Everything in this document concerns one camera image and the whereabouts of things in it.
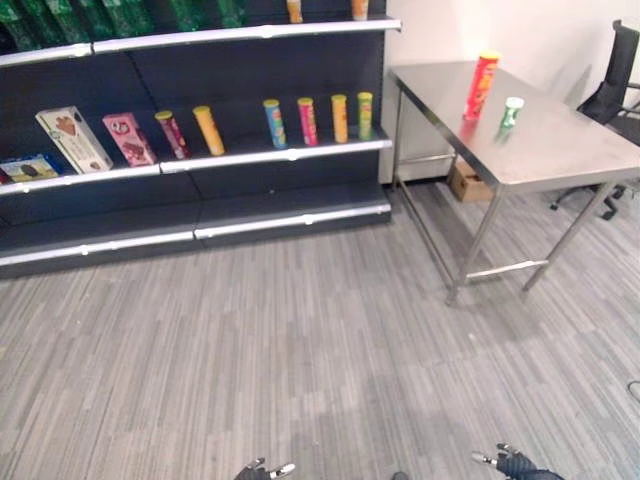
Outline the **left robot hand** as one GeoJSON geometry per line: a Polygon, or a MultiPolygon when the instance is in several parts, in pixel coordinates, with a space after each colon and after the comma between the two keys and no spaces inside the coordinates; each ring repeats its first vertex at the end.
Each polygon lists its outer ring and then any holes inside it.
{"type": "Polygon", "coordinates": [[[294,463],[269,469],[265,466],[265,458],[259,457],[245,464],[235,475],[234,480],[280,480],[291,475],[295,469],[294,463]]]}

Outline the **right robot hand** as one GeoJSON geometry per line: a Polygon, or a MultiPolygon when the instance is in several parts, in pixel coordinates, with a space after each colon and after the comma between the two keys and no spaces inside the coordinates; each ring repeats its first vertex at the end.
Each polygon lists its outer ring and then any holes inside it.
{"type": "Polygon", "coordinates": [[[482,452],[471,454],[473,461],[490,466],[513,480],[563,480],[559,474],[539,468],[529,457],[509,443],[497,443],[497,454],[490,457],[482,452]]]}

